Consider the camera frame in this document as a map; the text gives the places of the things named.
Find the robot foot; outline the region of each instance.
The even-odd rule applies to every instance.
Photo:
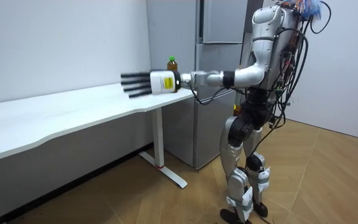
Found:
[[[262,202],[260,204],[256,204],[254,202],[254,211],[263,218],[267,217],[268,211],[266,205],[264,205]]]
[[[236,212],[232,212],[227,209],[221,210],[221,217],[228,224],[252,224],[249,220],[247,220],[245,223],[242,223]]]

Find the plastic bottle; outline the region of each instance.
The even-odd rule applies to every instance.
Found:
[[[176,63],[174,56],[169,57],[169,62],[167,63],[167,70],[171,70],[174,72],[178,71],[178,64]]]

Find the robot elbow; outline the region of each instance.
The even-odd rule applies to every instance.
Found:
[[[259,84],[264,79],[264,71],[257,66],[250,66],[236,70],[234,86],[253,86]]]

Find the refrigerator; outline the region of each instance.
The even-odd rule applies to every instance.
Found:
[[[152,69],[235,70],[241,62],[247,0],[147,0]],[[208,101],[219,87],[196,88]],[[236,93],[224,90],[207,106],[188,99],[164,106],[164,149],[199,169],[219,155],[219,139]]]

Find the table foot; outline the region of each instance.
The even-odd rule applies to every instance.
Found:
[[[140,156],[142,156],[145,160],[147,160],[149,163],[151,163],[153,166],[155,165],[155,160],[152,156],[147,154],[146,152],[139,153]],[[176,173],[172,172],[172,170],[168,169],[166,166],[163,167],[156,167],[159,171],[163,172],[167,177],[169,177],[171,180],[173,180],[177,186],[184,189],[187,186],[187,182],[183,180],[181,177],[179,177]]]

